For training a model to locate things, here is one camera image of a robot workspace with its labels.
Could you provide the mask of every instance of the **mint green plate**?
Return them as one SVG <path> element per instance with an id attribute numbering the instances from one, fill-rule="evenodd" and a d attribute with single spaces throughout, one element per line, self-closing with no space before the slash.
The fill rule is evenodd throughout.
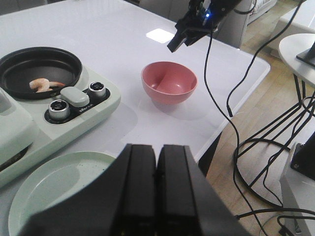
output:
<path id="1" fill-rule="evenodd" d="M 113 161 L 104 153 L 85 151 L 59 156 L 40 166 L 13 199 L 8 219 L 10 236 L 16 236 L 31 215 L 83 189 Z"/>

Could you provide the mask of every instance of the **wooden floor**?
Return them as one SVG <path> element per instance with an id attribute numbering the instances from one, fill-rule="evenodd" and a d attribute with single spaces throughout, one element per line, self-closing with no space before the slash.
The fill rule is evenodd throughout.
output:
<path id="1" fill-rule="evenodd" d="M 261 16 L 247 27 L 244 43 L 241 47 L 243 51 L 253 54 L 264 42 L 266 42 L 276 26 L 278 19 L 289 10 L 296 7 L 298 2 L 293 0 L 278 0 L 278 3 L 267 13 Z M 269 55 L 270 49 L 266 47 L 259 57 L 265 59 L 271 65 L 271 71 L 251 95 L 248 101 L 242 106 L 238 114 L 235 114 L 232 121 L 240 132 L 240 139 L 243 141 L 252 135 L 255 131 L 263 127 L 263 125 L 272 121 L 281 112 L 285 111 L 291 105 L 297 102 L 296 90 L 292 72 L 281 62 L 280 59 Z M 313 92 L 311 88 L 307 87 L 307 94 Z M 302 132 L 296 137 L 295 142 L 305 142 L 315 130 L 315 122 L 308 123 Z M 290 133 L 285 133 L 283 137 L 278 140 L 285 143 L 289 138 Z M 250 211 L 246 202 L 234 186 L 233 175 L 233 161 L 232 154 L 236 148 L 236 135 L 232 126 L 229 125 L 222 133 L 216 154 L 213 162 L 209 168 L 207 179 L 231 210 L 236 214 L 242 214 Z M 262 158 L 265 163 L 264 154 L 270 157 L 278 148 L 266 147 L 266 145 L 258 145 L 257 148 L 251 150 L 250 155 L 244 156 L 241 167 L 244 166 L 244 173 L 250 176 L 253 173 L 260 171 L 261 165 L 258 161 Z M 276 171 L 268 175 L 268 179 L 273 179 L 273 191 L 280 195 L 281 188 L 279 176 L 284 166 L 284 161 L 287 153 L 283 154 L 282 161 L 279 161 L 276 166 Z M 267 190 L 263 186 L 258 186 L 261 195 L 268 196 Z M 254 197 L 248 190 L 244 190 L 245 196 L 249 199 L 254 209 L 270 208 L 269 205 L 263 203 Z M 276 222 L 276 218 L 272 216 L 278 213 L 260 214 L 258 217 L 262 224 L 271 218 L 265 224 L 265 230 L 270 236 L 279 236 L 278 231 L 280 227 Z M 240 220 L 241 224 L 253 235 L 263 235 L 254 217 L 249 216 Z"/>

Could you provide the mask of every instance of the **appliance knob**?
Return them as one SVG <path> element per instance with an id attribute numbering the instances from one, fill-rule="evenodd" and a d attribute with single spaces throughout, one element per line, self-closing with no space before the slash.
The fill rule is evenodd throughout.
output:
<path id="1" fill-rule="evenodd" d="M 103 98 L 106 96 L 106 87 L 101 82 L 92 82 L 89 85 L 89 95 L 93 98 Z"/>
<path id="2" fill-rule="evenodd" d="M 63 100 L 55 100 L 49 104 L 49 115 L 52 119 L 66 119 L 70 115 L 69 103 Z"/>

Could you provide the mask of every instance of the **pink bowl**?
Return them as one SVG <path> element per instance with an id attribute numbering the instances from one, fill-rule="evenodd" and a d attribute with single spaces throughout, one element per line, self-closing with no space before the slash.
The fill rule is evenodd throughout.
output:
<path id="1" fill-rule="evenodd" d="M 154 62 L 141 72 L 147 95 L 163 104 L 185 101 L 197 87 L 197 77 L 187 67 L 169 61 Z"/>

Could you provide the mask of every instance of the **black frying pan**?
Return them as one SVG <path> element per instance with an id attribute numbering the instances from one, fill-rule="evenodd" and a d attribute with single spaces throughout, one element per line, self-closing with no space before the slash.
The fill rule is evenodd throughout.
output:
<path id="1" fill-rule="evenodd" d="M 51 47 L 25 48 L 0 59 L 0 87 L 17 98 L 44 99 L 75 85 L 81 72 L 80 60 L 70 52 Z M 37 88 L 30 88 L 30 82 L 39 78 L 64 86 L 51 83 L 48 91 L 37 92 Z"/>

